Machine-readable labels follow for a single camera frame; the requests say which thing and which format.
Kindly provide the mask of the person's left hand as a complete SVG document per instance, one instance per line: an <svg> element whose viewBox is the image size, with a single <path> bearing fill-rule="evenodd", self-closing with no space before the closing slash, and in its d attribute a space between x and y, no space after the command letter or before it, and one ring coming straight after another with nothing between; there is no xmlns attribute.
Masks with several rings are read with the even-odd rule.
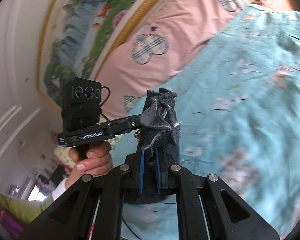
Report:
<svg viewBox="0 0 300 240"><path fill-rule="evenodd" d="M107 174L113 168L111 158L111 145L107 141L92 144L86 153L86 159L79 156L76 148L69 151L69 157L74 161L75 166L70 176L65 181L65 188L68 189L84 174L99 177Z"/></svg>

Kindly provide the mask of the olive green sleeve forearm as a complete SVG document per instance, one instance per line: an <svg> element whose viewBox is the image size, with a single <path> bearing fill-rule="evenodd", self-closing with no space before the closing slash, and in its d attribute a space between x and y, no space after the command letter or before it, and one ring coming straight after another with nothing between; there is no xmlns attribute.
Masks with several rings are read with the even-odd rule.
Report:
<svg viewBox="0 0 300 240"><path fill-rule="evenodd" d="M67 180L67 178L63 179L43 201L13 199L0 194L0 206L13 215L18 222L28 225L66 191Z"/></svg>

